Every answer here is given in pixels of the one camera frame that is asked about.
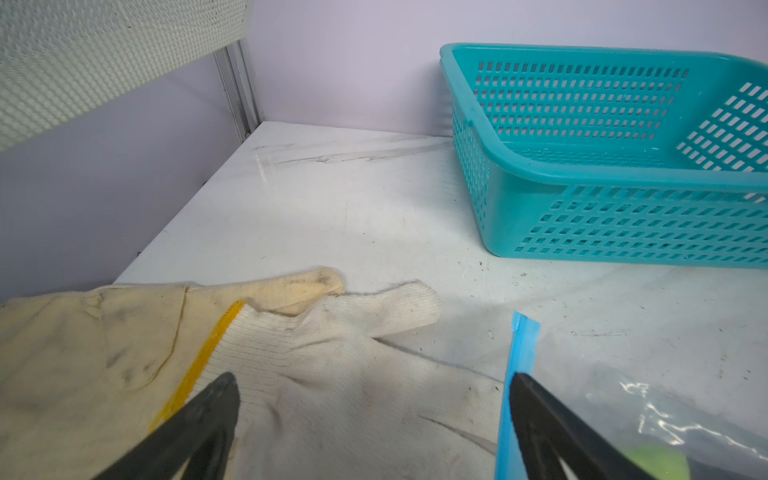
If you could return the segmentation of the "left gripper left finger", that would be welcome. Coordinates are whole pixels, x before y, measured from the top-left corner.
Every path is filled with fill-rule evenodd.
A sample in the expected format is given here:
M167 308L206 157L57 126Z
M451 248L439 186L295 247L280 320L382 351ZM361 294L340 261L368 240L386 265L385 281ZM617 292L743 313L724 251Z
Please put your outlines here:
M240 395L235 376L218 376L99 479L222 479Z

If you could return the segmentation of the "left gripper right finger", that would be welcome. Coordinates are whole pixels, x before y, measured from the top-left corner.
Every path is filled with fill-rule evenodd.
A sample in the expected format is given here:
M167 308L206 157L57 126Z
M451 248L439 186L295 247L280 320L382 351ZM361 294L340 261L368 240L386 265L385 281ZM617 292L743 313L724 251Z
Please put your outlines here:
M509 405L528 478L565 479L565 467L578 479L651 477L530 375L513 375Z

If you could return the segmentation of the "clear zip bag blue zipper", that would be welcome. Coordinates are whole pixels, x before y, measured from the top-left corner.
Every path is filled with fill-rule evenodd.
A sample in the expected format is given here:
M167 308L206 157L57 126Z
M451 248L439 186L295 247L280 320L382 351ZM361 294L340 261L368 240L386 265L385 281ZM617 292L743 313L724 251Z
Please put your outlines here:
M498 478L530 479L510 413L516 373L537 380L623 455L661 445L687 457L691 479L766 477L764 326L658 315L543 325L518 313L511 329Z

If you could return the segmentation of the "teal plastic basket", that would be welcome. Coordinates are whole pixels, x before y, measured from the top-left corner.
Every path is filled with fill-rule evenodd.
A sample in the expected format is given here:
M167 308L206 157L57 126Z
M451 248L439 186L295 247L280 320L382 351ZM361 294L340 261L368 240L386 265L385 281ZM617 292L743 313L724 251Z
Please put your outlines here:
M490 253L766 267L765 64L454 43L441 48L440 65Z

